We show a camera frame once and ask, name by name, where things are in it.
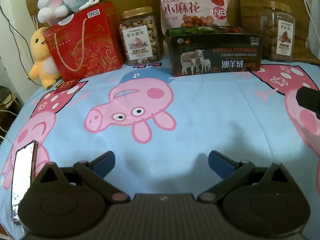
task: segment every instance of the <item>lamb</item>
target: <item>lamb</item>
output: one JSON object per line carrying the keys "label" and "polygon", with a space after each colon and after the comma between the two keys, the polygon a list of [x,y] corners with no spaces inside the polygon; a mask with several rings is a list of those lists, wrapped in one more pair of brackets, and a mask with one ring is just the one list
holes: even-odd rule
{"label": "lamb", "polygon": [[201,61],[200,61],[201,58],[199,57],[196,57],[196,71],[199,73],[199,66],[201,65]]}
{"label": "lamb", "polygon": [[203,57],[200,58],[200,62],[201,62],[201,65],[202,65],[202,73],[203,71],[205,70],[206,72],[208,70],[211,70],[211,62],[209,59],[204,59]]}
{"label": "lamb", "polygon": [[192,58],[201,58],[203,57],[202,52],[204,51],[201,49],[197,49],[194,52],[185,52],[181,54],[181,65],[183,65],[184,62],[190,62]]}
{"label": "lamb", "polygon": [[182,64],[182,74],[183,73],[188,74],[187,68],[189,67],[191,69],[191,73],[193,75],[193,69],[194,69],[195,65],[196,65],[196,59],[195,58],[191,58],[190,62],[184,62]]}

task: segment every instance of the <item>bed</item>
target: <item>bed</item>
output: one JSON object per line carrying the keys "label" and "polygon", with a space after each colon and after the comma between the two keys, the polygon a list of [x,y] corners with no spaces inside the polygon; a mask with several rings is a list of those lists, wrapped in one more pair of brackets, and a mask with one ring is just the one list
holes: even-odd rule
{"label": "bed", "polygon": [[170,73],[163,57],[83,79],[68,91],[34,93],[6,135],[13,148],[0,145],[0,220],[8,233],[24,234],[10,219],[11,156],[35,139],[37,173],[49,160],[66,167],[112,150],[116,165],[105,180],[131,197],[197,196],[221,181],[208,166],[211,150],[257,166],[282,162],[311,206],[304,234],[320,239],[320,121],[295,100],[301,86],[318,90],[319,68],[263,61],[253,73]]}

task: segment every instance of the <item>yellow plush toy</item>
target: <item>yellow plush toy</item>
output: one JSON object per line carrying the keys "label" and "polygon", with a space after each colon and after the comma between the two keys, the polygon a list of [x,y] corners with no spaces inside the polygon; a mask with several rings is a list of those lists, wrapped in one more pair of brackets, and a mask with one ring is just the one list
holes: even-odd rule
{"label": "yellow plush toy", "polygon": [[61,77],[44,39],[43,32],[47,29],[47,27],[42,27],[36,30],[31,37],[30,45],[35,64],[29,72],[29,78],[35,80],[39,77],[46,90],[51,88]]}

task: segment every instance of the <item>pig cartoon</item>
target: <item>pig cartoon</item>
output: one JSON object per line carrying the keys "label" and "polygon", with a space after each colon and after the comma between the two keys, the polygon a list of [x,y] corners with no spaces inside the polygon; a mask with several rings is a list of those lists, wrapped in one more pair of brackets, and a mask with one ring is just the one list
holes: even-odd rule
{"label": "pig cartoon", "polygon": [[[320,158],[320,120],[316,113],[298,105],[297,89],[290,90],[284,97],[284,106],[303,142]],[[320,160],[316,172],[316,188],[320,194]]]}
{"label": "pig cartoon", "polygon": [[45,163],[49,161],[48,152],[42,143],[50,133],[55,122],[55,113],[42,112],[30,118],[30,120],[22,127],[13,142],[13,147],[2,171],[2,175],[6,175],[3,184],[4,189],[8,189],[11,185],[15,154],[17,150],[23,148],[32,140],[36,140],[39,143],[36,158],[36,175],[39,173]]}
{"label": "pig cartoon", "polygon": [[36,175],[38,175],[43,166],[50,161],[49,154],[43,142],[55,125],[56,114],[66,106],[86,83],[87,82],[78,83],[69,90],[57,94],[54,94],[54,91],[50,91],[43,95],[34,109],[31,118],[22,127],[13,142],[13,147],[1,173],[1,175],[5,176],[4,189],[10,188],[17,150],[25,147],[25,145],[32,140],[36,140],[39,143],[35,166]]}
{"label": "pig cartoon", "polygon": [[[256,91],[263,102],[272,93],[284,95],[284,106],[303,142],[320,158],[320,120],[316,114],[298,105],[297,91],[302,86],[319,91],[310,76],[300,67],[291,65],[261,65],[259,71],[252,72],[273,90],[268,92]],[[316,188],[320,194],[320,161],[316,172]]]}
{"label": "pig cartoon", "polygon": [[87,131],[98,133],[110,125],[132,126],[133,138],[145,144],[152,138],[148,119],[166,131],[176,127],[175,119],[165,111],[173,101],[173,92],[160,79],[141,78],[121,83],[110,91],[108,99],[109,103],[89,111],[84,121]]}

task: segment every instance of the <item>snack bag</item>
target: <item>snack bag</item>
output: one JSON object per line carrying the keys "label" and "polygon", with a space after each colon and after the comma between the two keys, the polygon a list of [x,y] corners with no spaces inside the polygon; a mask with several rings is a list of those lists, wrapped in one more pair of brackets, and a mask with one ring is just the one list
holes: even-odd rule
{"label": "snack bag", "polygon": [[161,26],[167,29],[192,26],[229,25],[230,0],[160,0]]}

